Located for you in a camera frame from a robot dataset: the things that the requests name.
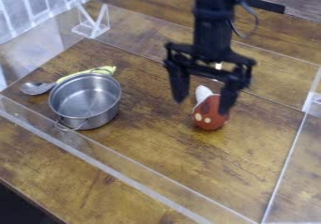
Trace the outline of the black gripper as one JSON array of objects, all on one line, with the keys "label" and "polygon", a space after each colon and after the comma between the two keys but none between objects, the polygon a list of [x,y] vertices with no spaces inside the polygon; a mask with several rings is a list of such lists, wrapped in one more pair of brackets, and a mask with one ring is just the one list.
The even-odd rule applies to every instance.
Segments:
[{"label": "black gripper", "polygon": [[181,103],[190,94],[190,75],[217,79],[225,85],[221,89],[218,112],[229,114],[240,92],[252,84],[252,69],[256,61],[228,48],[217,59],[196,53],[190,44],[166,45],[165,67],[170,75],[172,95]]}]

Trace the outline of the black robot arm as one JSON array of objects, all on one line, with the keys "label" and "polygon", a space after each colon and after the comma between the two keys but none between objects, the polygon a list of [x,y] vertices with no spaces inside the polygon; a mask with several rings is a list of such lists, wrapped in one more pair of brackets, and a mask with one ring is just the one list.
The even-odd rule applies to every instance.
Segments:
[{"label": "black robot arm", "polygon": [[221,89],[218,112],[228,114],[240,91],[252,84],[256,61],[232,49],[232,33],[245,37],[234,27],[234,7],[240,5],[259,17],[246,0],[196,0],[193,44],[169,42],[165,47],[165,68],[170,74],[174,100],[181,103],[190,93],[190,75],[216,79],[225,84]]}]

